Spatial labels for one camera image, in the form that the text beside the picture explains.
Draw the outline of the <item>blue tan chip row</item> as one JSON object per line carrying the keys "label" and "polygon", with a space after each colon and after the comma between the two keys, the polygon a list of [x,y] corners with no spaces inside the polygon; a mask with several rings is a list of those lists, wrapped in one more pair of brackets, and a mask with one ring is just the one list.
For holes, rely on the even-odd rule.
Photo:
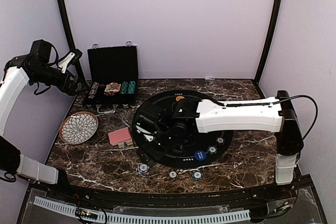
{"label": "blue tan chip row", "polygon": [[88,98],[89,99],[93,99],[97,93],[99,87],[99,83],[98,82],[93,82],[92,86],[90,88],[89,94],[88,94]]}

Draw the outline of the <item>orange big blind button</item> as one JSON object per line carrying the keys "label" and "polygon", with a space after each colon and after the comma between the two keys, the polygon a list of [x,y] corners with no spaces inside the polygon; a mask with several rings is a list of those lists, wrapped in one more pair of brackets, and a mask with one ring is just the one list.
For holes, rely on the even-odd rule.
{"label": "orange big blind button", "polygon": [[176,97],[176,101],[179,102],[180,100],[183,100],[185,99],[183,96],[179,95]]}

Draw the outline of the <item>black poker chip case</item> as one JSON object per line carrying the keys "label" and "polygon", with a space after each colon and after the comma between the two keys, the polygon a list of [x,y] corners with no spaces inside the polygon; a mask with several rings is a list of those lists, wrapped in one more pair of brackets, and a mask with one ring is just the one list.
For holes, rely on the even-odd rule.
{"label": "black poker chip case", "polygon": [[[92,83],[98,82],[99,87],[93,99],[89,99],[87,93],[83,105],[112,109],[135,105],[139,79],[137,46],[98,47],[88,49],[87,53]],[[120,91],[113,96],[104,94],[106,85],[112,82],[121,84],[123,81],[137,83],[135,94],[120,94]]]}

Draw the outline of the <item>teal chip row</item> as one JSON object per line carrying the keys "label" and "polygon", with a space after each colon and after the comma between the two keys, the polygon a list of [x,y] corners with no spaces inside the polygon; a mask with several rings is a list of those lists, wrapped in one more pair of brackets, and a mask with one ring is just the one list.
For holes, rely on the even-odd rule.
{"label": "teal chip row", "polygon": [[128,86],[129,86],[129,83],[127,81],[123,81],[121,83],[120,94],[127,94]]}
{"label": "teal chip row", "polygon": [[130,81],[128,84],[127,94],[135,94],[136,86],[135,81]]}

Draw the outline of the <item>floral ceramic plate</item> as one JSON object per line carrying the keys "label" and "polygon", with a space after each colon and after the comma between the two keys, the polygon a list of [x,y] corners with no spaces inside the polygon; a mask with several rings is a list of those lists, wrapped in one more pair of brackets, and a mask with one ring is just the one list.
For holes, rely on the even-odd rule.
{"label": "floral ceramic plate", "polygon": [[95,134],[98,124],[98,118],[91,112],[77,112],[63,121],[59,135],[67,144],[82,144]]}

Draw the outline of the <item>teal chip row left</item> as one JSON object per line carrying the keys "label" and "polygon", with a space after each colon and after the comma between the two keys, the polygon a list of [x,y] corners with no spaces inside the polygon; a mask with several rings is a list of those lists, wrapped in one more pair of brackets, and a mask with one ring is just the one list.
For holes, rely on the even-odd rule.
{"label": "teal chip row left", "polygon": [[129,86],[129,83],[127,81],[123,81],[121,83],[120,94],[127,94],[128,86]]}

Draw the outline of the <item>black left frame post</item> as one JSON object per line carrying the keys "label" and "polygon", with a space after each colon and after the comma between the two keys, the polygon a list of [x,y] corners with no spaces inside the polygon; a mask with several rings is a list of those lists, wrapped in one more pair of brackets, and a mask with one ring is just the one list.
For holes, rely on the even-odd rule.
{"label": "black left frame post", "polygon": [[71,32],[70,22],[69,22],[69,18],[68,18],[68,14],[67,14],[65,0],[57,0],[57,3],[58,3],[61,22],[62,22],[62,25],[63,25],[63,29],[64,29],[64,33],[65,33],[65,36],[66,36],[66,41],[67,41],[68,47],[71,51],[74,51],[77,48],[76,48],[74,38],[73,38],[73,35],[72,35],[72,32]]}

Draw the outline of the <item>round black poker mat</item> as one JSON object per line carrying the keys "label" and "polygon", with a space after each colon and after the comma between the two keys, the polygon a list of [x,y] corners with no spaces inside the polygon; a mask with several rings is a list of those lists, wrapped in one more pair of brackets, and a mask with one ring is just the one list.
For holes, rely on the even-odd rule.
{"label": "round black poker mat", "polygon": [[[185,99],[176,101],[177,96],[183,96]],[[156,94],[144,101],[134,114],[132,121],[132,137],[138,148],[140,146],[149,145],[154,139],[154,134],[144,131],[136,126],[136,118],[139,114],[144,115],[155,123],[158,131],[159,122],[171,124],[177,120],[189,119],[194,121],[194,133],[192,135],[192,144],[187,153],[183,156],[166,153],[164,156],[156,156],[157,164],[161,164],[170,168],[191,169],[204,165],[220,158],[229,148],[232,138],[232,131],[212,131],[209,133],[201,133],[197,129],[196,119],[199,113],[196,111],[199,102],[203,100],[211,100],[211,97],[196,91],[190,90],[173,90]],[[217,145],[216,139],[222,137],[225,139],[224,145]],[[210,154],[208,148],[216,146],[217,153]],[[197,161],[194,157],[196,151],[205,151],[207,158],[204,161]]]}

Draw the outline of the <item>brown white chip stack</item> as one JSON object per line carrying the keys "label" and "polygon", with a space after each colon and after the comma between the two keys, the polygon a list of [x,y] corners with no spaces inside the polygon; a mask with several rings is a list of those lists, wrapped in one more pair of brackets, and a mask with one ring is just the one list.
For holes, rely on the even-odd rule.
{"label": "brown white chip stack", "polygon": [[178,174],[176,171],[171,170],[168,172],[167,177],[169,180],[176,180],[178,178]]}

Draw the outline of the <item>teal blue chip stack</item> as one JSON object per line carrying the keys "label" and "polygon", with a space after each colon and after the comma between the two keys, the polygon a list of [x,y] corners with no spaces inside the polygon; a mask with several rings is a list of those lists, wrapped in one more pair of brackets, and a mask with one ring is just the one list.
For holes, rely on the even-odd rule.
{"label": "teal blue chip stack", "polygon": [[192,171],[192,180],[193,181],[200,181],[204,177],[203,173],[199,170]]}

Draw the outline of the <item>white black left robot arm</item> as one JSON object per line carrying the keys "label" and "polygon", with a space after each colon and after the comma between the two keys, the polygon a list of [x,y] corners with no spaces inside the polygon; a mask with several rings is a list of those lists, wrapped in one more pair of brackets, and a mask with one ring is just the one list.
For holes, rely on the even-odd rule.
{"label": "white black left robot arm", "polygon": [[[4,134],[16,100],[28,84],[44,83],[48,88],[56,86],[70,96],[86,91],[88,86],[85,81],[67,70],[81,56],[82,52],[78,49],[70,51],[57,68],[51,67],[47,55],[41,52],[31,52],[10,60],[5,67],[4,79],[1,80],[1,135]],[[5,172],[2,179],[8,182],[15,182],[16,176],[21,176],[32,183],[54,185],[54,193],[63,201],[74,197],[74,189],[65,182],[66,172],[23,155],[4,137],[1,137],[1,170]]]}

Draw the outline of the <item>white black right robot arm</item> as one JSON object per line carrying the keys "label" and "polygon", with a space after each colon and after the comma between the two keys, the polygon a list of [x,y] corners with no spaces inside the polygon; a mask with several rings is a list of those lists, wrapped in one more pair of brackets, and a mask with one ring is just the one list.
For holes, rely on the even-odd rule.
{"label": "white black right robot arm", "polygon": [[268,195],[278,200],[288,191],[303,148],[288,92],[280,90],[259,100],[216,101],[196,91],[166,91],[144,101],[132,121],[141,161],[178,169],[214,162],[228,150],[235,131],[249,130],[276,136],[275,183],[268,187]]}

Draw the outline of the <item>blue white chip stack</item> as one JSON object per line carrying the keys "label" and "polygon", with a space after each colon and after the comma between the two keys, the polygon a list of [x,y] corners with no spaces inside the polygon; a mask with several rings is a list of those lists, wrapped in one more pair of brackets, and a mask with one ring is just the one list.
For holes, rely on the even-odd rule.
{"label": "blue white chip stack", "polygon": [[141,177],[147,177],[149,175],[150,167],[147,164],[139,164],[136,168],[136,173]]}

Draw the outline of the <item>red chip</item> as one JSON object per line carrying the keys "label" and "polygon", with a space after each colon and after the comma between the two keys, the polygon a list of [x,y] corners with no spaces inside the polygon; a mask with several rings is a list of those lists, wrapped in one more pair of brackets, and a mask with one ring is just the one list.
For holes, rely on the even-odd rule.
{"label": "red chip", "polygon": [[218,137],[216,139],[216,143],[217,143],[217,145],[224,145],[225,144],[225,139],[222,138],[222,137]]}

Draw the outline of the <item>red dice set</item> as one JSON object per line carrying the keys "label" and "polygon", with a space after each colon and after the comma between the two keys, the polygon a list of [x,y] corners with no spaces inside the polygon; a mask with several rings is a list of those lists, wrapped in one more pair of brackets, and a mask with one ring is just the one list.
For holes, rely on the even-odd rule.
{"label": "red dice set", "polygon": [[105,92],[104,94],[105,94],[106,96],[113,96],[113,95],[115,95],[114,92]]}

